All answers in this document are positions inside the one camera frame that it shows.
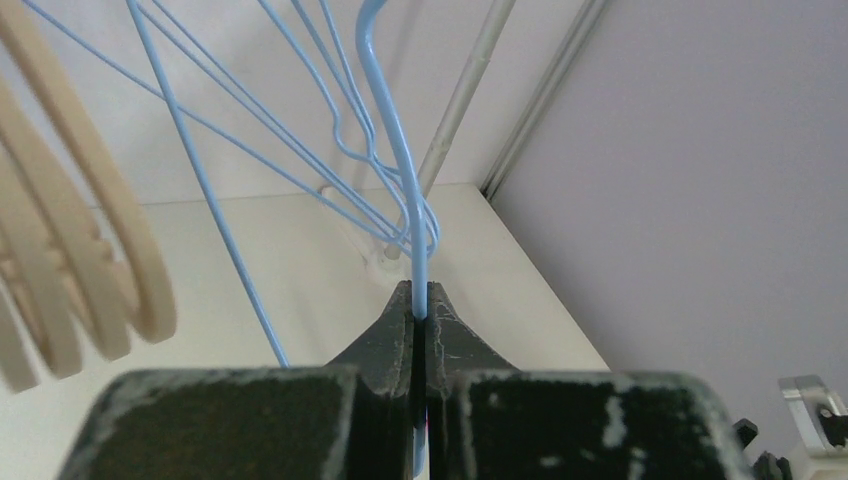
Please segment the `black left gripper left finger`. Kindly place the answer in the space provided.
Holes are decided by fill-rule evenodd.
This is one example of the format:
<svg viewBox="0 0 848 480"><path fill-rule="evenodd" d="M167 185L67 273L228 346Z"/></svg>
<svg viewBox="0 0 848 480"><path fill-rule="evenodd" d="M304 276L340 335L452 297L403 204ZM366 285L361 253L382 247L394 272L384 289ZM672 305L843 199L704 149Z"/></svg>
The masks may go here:
<svg viewBox="0 0 848 480"><path fill-rule="evenodd" d="M323 366L144 369L90 408L63 479L410 479L411 287Z"/></svg>

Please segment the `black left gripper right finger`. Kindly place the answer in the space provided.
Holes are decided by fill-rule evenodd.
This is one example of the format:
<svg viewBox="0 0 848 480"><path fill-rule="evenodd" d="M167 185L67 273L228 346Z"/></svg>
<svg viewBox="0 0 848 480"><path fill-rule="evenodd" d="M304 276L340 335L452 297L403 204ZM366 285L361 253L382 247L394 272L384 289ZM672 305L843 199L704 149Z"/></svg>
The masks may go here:
<svg viewBox="0 0 848 480"><path fill-rule="evenodd" d="M717 395L679 372L523 370L428 287L434 479L748 479Z"/></svg>

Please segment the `beige plastic hanger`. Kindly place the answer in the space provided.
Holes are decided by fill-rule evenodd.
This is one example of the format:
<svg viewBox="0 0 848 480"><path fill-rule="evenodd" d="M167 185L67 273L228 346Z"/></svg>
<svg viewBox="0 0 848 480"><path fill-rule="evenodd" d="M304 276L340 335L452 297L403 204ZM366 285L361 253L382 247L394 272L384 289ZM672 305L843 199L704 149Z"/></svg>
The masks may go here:
<svg viewBox="0 0 848 480"><path fill-rule="evenodd" d="M27 354L22 320L4 284L1 284L1 377L14 393L40 384Z"/></svg>
<svg viewBox="0 0 848 480"><path fill-rule="evenodd" d="M113 296L105 261L88 230L92 215L50 147L1 82L1 140L45 217L51 239L73 273L89 313L89 336L101 355L115 360L131 350L124 314Z"/></svg>
<svg viewBox="0 0 848 480"><path fill-rule="evenodd" d="M177 323L175 298L149 222L22 2L1 3L1 38L121 241L140 300L135 330L152 343L172 337Z"/></svg>
<svg viewBox="0 0 848 480"><path fill-rule="evenodd" d="M43 225L6 153L1 154L1 237L15 273L13 295L47 368L57 378L82 369L82 356L65 295L45 251Z"/></svg>

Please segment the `blue wire hanger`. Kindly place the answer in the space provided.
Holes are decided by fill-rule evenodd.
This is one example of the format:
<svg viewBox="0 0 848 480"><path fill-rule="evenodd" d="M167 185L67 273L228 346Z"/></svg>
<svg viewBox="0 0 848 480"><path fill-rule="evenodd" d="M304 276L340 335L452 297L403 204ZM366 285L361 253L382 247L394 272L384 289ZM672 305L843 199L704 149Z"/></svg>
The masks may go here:
<svg viewBox="0 0 848 480"><path fill-rule="evenodd" d="M328 186L333 188L337 194L341 195L342 198L352 205L355 212L360 216L358 218L354 217L353 214L343 210L341 206L333 202L329 204L332 209L336 210L342 216L351 220L355 225L375 236L377 239L382 240L391 246L398 247L401 253L410 258L410 236L408 234L408 228L405 226L407 215L402 212L402 209L405 206L405 197L402 188L400 171L395 157L394 160L396 165L394 167L388 166L379 158L376 143L376 127L363 100L362 94L360 93L360 89L354 79L352 68L342 46L341 38L336 29L335 20L328 3L322 1L320 3L320 7L330 33L332 44L335 48L334 53L329 51L326 43L318 33L317 27L312 22L302 3L294 1L292 6L304 24L313 44L318 48L321 58L329 69L335 85L340 90L342 98L347 106L352 110L354 118L358 122L360 129L364 134L365 149L362 151L350 148L342 139L341 112L338 104L330 93L328 83L319 73L317 66L306 54L304 48L302 48L299 42L295 39L294 34L285 24L282 16L275 11L268 1L261 1L259 5L265 11L266 15L277 30L283 35L289 46L294 50L295 54L310 74L315 85L318 87L319 92L332 116L332 135L336 146L346 157L367 165L374 173L376 173L378 179L381 180L388 193L398 204L402 223L396 224L389 220L388 217L384 216L376 209L376 207L368 203L361 194L356 192L354 187L344 182L341 177L332 171L326 164L319 161L318 158L305 146L303 146L286 127L280 126L279 129L283 134L283 138L294 145L294 150L298 153L298 155L305 160L310 167L316 169L316 171L328 182ZM421 189L421 199L423 200L423 212L427 232L427 259L429 259L438 248L440 241L440 226L435 213L432 211L425 199L423 188L419 180L418 183Z"/></svg>
<svg viewBox="0 0 848 480"><path fill-rule="evenodd" d="M413 479L421 473L426 459L425 358L416 349L423 343L419 335L428 317L427 232L414 162L373 42L376 17L384 5L383 1L363 3L356 23L356 47L400 171L405 197L402 212L407 215L405 226L410 236L411 280L406 303L395 322L403 329L403 337L390 396L389 452L382 459L398 460L402 467L399 477Z"/></svg>
<svg viewBox="0 0 848 480"><path fill-rule="evenodd" d="M281 16L277 14L271 4L267 1L261 2L261 7L272 23L283 35L295 54L299 57L314 83L319 89L333 119L333 138L337 148L345 156L368 165L388 193L392 196L400 209L401 223L395 225L379 210L367 202L355 189L344 182L326 163L319 159L288 127L286 127L266 106L255 97L236 77L224 67L222 63L192 34L187 27L181 23L162 2L155 4L162 14L183 34L182 40L166 28L156 17L148 12L136 1L127 4L130 15L135 23L139 38L147 53L152 70L159 84L154 89L154 94L161 98L167 105L177 132L181 138L184 149L194 169L195 176L204 192L207 204L213 214L219 212L217 201L214 199L206 173L197 158L197 152L190 138L183 119L189 117L195 122L206 127L208 130L219 135L237 148L254 157L263 165L269 167L278 175L284 177L300 188L305 188L306 193L317 198L325 206L340 214L353 224L371 234L379 240L394 246L406 255L417 267L425 267L431 256L437 251L440 242L440 226L437 217L426 200L424 191L419 183L415 172L415 164L411 156L408 143L400 123L400 119L391 97L388 85L383 76L378 59L373 49L373 27L377 14L383 7L381 1L365 1L362 3L356 24L356 48L357 55L367 84L377 110L386 130L387 138L391 145L395 159L395 166L390 167L383 163L377 153L376 128L372 118L365 106L364 100L354 80L353 71L342 47L333 15L326 2L320 4L325 23L335 46L336 52L331 54L323 39L318 34L311 18L304 10L300 2L293 4L303 21L313 43L319 50L324 63L328 67L337 87L351 108L354 117L358 121L365 136L365 148L356 151L348 147L341 137L341 113L336 102L330 94L324 78L320 75L317 67L313 64L299 43L295 40L292 32L284 23ZM153 46L150 34L147 30L153 25L173 45L175 45L184 56L199 67L211 80L221 87L229 96L255 117L263 126L269 129L273 135L281 140L290 150L300 157L312 170L318 173L328 185L342 195L353 207L355 213L351 213L333 201L329 200L318 191L306 188L305 183L293 177L283 168L248 147L242 141L236 139L229 133L209 123L204 118L183 107L173 92L163 64Z"/></svg>
<svg viewBox="0 0 848 480"><path fill-rule="evenodd" d="M75 32L73 32L70 28L66 27L64 24L59 22L57 19L49 15L46 11L42 10L39 6L37 6L34 2L29 2L28 7L35 12L37 15L47 20L49 23L57 27L61 32L70 37L73 41L87 50L89 53L93 54L95 57L100 59L102 62L112 67L114 70L124 75L126 78L130 79L137 85L141 86L143 89L147 90L149 93L157 96L161 100L165 102L167 108L171 114L172 120L178 132L178 135L183 144L184 150L187 154L187 157L190 161L192 169L194 171L195 177L199 183L199 186L202 190L203 196L205 198L206 204L212 214L214 222L217 226L219 234L225 244L225 247L230 255L231 261L237 271L237 274L242 282L244 290L251 302L251 305L255 311L259 324L261 325L266 339L273 351L278 363L282 367L288 367L289 362L286 357L284 348L279 341L277 334L275 332L274 327L269 320L264 306L259 297L259 293L256 290L253 281L249 275L247 265L245 264L238 247L236 245L235 239L233 238L229 225L226 222L223 213L221 211L218 200L216 199L211 183L209 182L207 172L202 165L199 154L196 150L195 144L189 134L188 128L185 125L184 120L186 118L190 118L200 125L204 126L208 130L227 140L237 148L241 149L248 155L252 156L255 160L259 161L263 165L270 168L276 174L282 176L286 180L294 183L304 192L312 195L317 200L319 200L322 204L324 204L320 199L320 193L314 189L309 188L305 183L293 177L283 168L277 166L275 163L271 162L266 157L259 154L254 149L248 147L245 143L238 140L236 137L230 135L224 130L218 128L217 126L209 123L205 119L196 115L192 111L186 109L182 104L180 104L175 96L173 89L171 88L170 82L166 75L163 64L158 56L158 53L153 45L153 40L151 35L147 29L149 25L158 26L159 21L152 16L147 10L145 10L139 2L130 1L127 4L128 11L135 25L137 34L141 40L143 48L147 54L148 60L151 64L154 75L157 79L158 85L156 87L152 87L148 83L142 81L140 78L131 74L128 70L115 63L109 57L102 54L99 50L95 49L89 43L84 41L81 37L79 37ZM239 104L242 105L244 109L250 112L254 117L256 117L267 129L269 129L275 136L278 137L290 150L292 150L295 154L298 153L294 150L294 145L290 143L288 140L283 138L283 134L281 133L279 127L284 126L279 119L270 113L269 110L266 109L265 105L261 103L252 93L246 90L242 83L235 79L235 77L224 67L220 67L218 71L212 74L211 79L214 80L221 88L223 88L231 97L233 97Z"/></svg>

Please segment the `metal clothes rack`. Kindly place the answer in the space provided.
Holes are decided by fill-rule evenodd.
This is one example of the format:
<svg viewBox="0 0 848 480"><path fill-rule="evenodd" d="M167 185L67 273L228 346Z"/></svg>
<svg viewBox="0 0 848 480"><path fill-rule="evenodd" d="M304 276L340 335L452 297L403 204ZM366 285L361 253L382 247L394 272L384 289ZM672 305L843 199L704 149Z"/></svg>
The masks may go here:
<svg viewBox="0 0 848 480"><path fill-rule="evenodd" d="M416 166L414 164L415 174L422 185L426 200L488 67L491 55L513 7L514 4L511 1L494 1L491 3L426 155L421 165ZM328 184L323 186L319 193L320 199L327 209L334 210L329 206L333 202L341 206L343 210L353 214L354 217L360 216L355 212L353 206ZM363 267L371 282L389 288L401 281L411 280L411 259L407 255L401 253L398 247L377 239L355 225L351 220L348 219L348 221L348 225L343 227L342 230L350 244L360 255Z"/></svg>

